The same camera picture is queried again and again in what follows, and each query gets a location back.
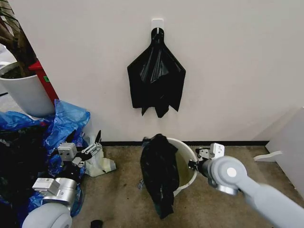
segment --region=black baseboard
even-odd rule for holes
[[[6,94],[9,94],[9,93],[3,93],[3,94],[0,94],[0,96],[4,96],[4,95],[6,95]]]
[[[188,146],[210,146],[219,143],[224,146],[265,146],[269,141],[183,141]],[[101,142],[103,146],[141,146],[139,141]]]

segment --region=red box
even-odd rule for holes
[[[51,82],[48,79],[47,74],[44,72],[39,61],[34,63],[33,65],[29,66],[29,70],[35,71],[41,84],[43,85],[48,97],[51,99],[52,103],[54,104],[55,99],[59,99]]]

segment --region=white wall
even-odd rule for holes
[[[59,97],[104,141],[269,140],[304,105],[303,0],[10,2]],[[158,17],[187,71],[180,111],[162,119],[132,108],[127,76]]]

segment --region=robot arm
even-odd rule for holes
[[[223,145],[214,143],[210,151],[199,149],[197,154],[199,161],[190,161],[189,166],[207,177],[209,185],[230,195],[242,191],[246,202],[275,227],[304,227],[304,209],[277,189],[248,177],[238,159],[224,156]]]

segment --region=gray carpet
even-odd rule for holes
[[[221,193],[211,188],[202,175],[175,198],[174,214],[160,220],[147,190],[137,189],[142,178],[141,148],[104,147],[104,153],[115,160],[118,169],[95,178],[85,177],[85,201],[73,218],[73,228],[89,228],[94,219],[103,220],[104,228],[272,227],[244,202],[241,193],[234,197]],[[304,201],[276,163],[254,162],[254,156],[265,153],[262,146],[226,147],[226,155],[242,161],[251,178],[274,186],[304,207]]]

